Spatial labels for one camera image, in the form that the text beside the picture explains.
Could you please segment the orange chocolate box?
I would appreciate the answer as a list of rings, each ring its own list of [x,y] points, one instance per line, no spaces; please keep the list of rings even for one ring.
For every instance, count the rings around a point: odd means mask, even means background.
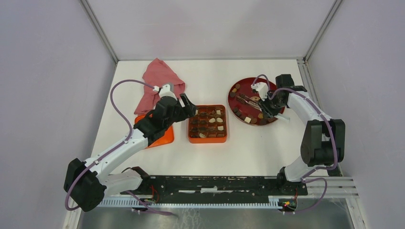
[[[221,118],[222,123],[209,123],[211,118]],[[218,130],[219,126],[223,126],[224,130]],[[206,135],[206,138],[200,138],[199,133]],[[197,112],[194,117],[188,119],[187,137],[192,144],[219,144],[225,143],[228,137],[227,116],[225,106],[222,104],[198,105]]]

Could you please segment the silver white-handled tongs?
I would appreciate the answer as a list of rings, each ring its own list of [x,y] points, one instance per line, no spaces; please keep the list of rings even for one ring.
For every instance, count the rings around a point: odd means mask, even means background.
[[[251,125],[267,125],[277,120],[276,117],[270,118],[261,110],[258,100],[248,97],[245,94],[238,93],[235,96],[236,105],[232,108],[233,113],[243,122]]]

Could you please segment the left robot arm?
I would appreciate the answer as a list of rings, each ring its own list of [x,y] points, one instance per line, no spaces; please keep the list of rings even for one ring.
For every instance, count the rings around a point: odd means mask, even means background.
[[[72,199],[84,212],[97,207],[108,194],[134,190],[138,194],[149,191],[150,181],[136,171],[119,174],[111,172],[137,152],[162,138],[173,123],[193,117],[197,107],[185,93],[180,99],[163,96],[155,108],[137,121],[125,137],[114,146],[84,161],[75,158],[67,167],[64,190],[65,207]]]

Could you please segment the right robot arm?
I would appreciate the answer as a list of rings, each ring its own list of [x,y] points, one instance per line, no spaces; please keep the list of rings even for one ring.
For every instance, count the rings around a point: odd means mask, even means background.
[[[258,105],[266,118],[289,120],[281,114],[283,108],[293,110],[305,125],[300,145],[299,157],[280,170],[276,189],[287,195],[295,189],[295,182],[304,181],[317,170],[334,170],[344,159],[345,123],[334,119],[322,111],[311,99],[307,89],[295,85],[290,74],[276,77],[276,88],[270,82],[251,84],[252,91],[258,93]]]

